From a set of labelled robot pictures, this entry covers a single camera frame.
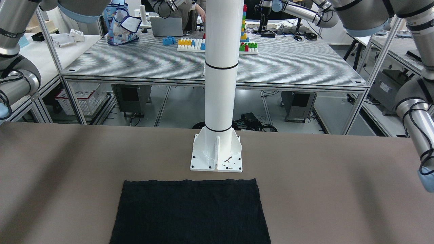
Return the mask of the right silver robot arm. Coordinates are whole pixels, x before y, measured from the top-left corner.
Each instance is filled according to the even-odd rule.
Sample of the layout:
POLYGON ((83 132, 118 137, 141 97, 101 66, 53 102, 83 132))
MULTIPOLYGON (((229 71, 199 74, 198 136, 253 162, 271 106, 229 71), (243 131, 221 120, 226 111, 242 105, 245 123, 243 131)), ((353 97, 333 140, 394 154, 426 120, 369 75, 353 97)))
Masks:
POLYGON ((81 23, 97 20, 108 0, 2 0, 0 4, 0 74, 1 116, 9 119, 12 105, 25 96, 34 95, 41 85, 37 67, 20 54, 19 40, 37 9, 58 7, 65 15, 81 23))

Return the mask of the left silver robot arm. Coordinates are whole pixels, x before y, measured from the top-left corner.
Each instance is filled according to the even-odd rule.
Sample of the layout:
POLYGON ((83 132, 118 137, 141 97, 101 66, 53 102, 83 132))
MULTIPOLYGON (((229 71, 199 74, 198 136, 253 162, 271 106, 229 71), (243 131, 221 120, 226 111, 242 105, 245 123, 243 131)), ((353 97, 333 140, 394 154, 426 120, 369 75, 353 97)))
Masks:
POLYGON ((395 113, 406 136, 412 139, 420 159, 417 175, 425 190, 433 193, 433 1, 432 0, 332 0, 344 29, 354 37, 378 32, 392 17, 403 19, 419 53, 422 69, 400 87, 395 113))

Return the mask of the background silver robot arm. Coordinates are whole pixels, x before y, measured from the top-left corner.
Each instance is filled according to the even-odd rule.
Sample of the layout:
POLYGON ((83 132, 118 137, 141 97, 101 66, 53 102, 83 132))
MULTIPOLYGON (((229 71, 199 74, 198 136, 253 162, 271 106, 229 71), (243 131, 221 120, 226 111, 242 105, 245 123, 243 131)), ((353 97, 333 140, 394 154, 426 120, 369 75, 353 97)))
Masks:
POLYGON ((317 12, 288 0, 262 0, 260 3, 265 9, 264 16, 269 15, 269 10, 284 12, 296 18, 307 20, 324 29, 330 29, 338 23, 338 14, 327 0, 313 1, 318 7, 317 12))

